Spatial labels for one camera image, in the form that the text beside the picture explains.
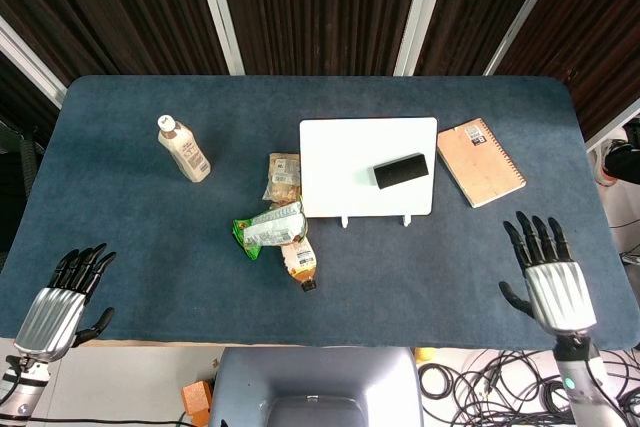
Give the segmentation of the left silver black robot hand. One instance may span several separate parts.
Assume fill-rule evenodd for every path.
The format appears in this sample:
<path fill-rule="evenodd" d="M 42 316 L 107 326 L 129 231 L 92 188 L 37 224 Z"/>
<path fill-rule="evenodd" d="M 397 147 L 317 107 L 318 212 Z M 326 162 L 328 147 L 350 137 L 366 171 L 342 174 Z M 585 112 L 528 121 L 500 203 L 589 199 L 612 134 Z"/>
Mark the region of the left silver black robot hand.
<path fill-rule="evenodd" d="M 33 300 L 14 340 L 20 363 L 49 364 L 67 352 L 98 338 L 109 326 L 115 309 L 108 307 L 90 327 L 82 329 L 81 319 L 106 268 L 116 254 L 101 243 L 68 252 L 56 265 L 47 283 Z"/>

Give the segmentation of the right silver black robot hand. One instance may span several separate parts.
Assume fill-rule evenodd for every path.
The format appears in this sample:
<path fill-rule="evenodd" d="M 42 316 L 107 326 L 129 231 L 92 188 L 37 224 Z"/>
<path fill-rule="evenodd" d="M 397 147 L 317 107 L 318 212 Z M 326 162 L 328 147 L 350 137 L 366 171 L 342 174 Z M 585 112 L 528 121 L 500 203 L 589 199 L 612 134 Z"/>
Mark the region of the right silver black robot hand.
<path fill-rule="evenodd" d="M 514 226 L 503 227 L 525 281 L 527 297 L 518 296 L 506 281 L 499 283 L 504 299 L 534 319 L 541 328 L 561 337 L 585 336 L 596 325 L 596 315 L 584 273 L 572 258 L 559 222 L 518 211 Z"/>

